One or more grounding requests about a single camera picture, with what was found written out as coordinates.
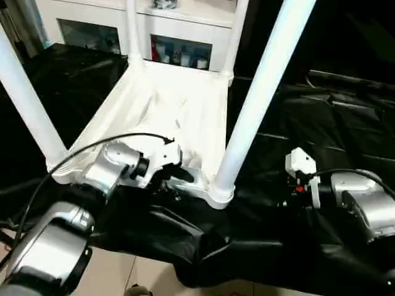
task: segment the white cabinet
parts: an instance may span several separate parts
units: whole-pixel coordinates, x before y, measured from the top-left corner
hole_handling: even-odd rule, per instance
[[[36,1],[50,41],[128,54],[125,0]],[[220,71],[235,9],[236,0],[179,0],[179,8],[172,10],[153,9],[151,0],[136,0],[141,53],[147,60],[158,59],[152,54],[159,40],[171,64],[180,60],[178,51],[188,51],[189,66],[196,67],[200,58],[207,60],[208,70]]]

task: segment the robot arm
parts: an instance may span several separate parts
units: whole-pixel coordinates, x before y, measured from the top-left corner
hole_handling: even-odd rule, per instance
[[[122,142],[102,146],[64,195],[13,250],[0,296],[70,295],[91,258],[88,238],[119,185],[145,188],[155,172],[181,163],[173,142],[150,157]]]
[[[333,169],[330,184],[322,184],[314,159],[301,148],[286,156],[286,171],[296,180],[293,197],[302,197],[314,208],[320,208],[325,199],[358,218],[367,242],[395,235],[394,192],[371,171]]]

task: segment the glass cabinet door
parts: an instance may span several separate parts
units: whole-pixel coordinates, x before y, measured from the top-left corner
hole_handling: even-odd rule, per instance
[[[58,19],[65,44],[120,54],[118,30],[114,27]]]
[[[151,35],[152,60],[171,65],[208,70],[212,45]]]

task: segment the beige floor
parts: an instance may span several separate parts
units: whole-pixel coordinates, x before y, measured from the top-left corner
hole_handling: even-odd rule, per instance
[[[6,254],[0,245],[0,257]],[[178,282],[172,265],[94,248],[93,257],[73,296],[122,296],[138,283],[154,296],[308,296],[247,281],[230,281],[210,289],[189,289]]]

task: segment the black plastic sheet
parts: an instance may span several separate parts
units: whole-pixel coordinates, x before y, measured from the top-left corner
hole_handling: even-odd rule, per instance
[[[120,56],[60,45],[27,65],[67,145],[125,65]],[[248,87],[248,81],[236,79],[230,89],[228,134]],[[1,108],[3,128],[7,127],[9,137],[18,134],[20,140],[0,149],[7,156],[2,167],[12,172],[7,184],[15,184],[45,170],[35,143],[8,104],[8,109]],[[60,110],[66,106],[73,109],[70,117]],[[394,118],[394,103],[387,96],[282,87],[257,133],[237,180],[236,197],[227,209],[213,210],[203,200],[171,192],[120,187],[98,221],[91,243],[173,263],[180,281],[190,287],[240,278],[324,295],[388,294],[389,271],[395,266],[394,239],[367,244],[358,221],[340,208],[279,205],[289,196],[285,155],[295,147],[313,156],[320,169],[364,168],[394,187]],[[48,184],[32,208],[30,225],[64,188]],[[0,194],[6,203],[0,210],[0,225],[17,223],[32,190]]]

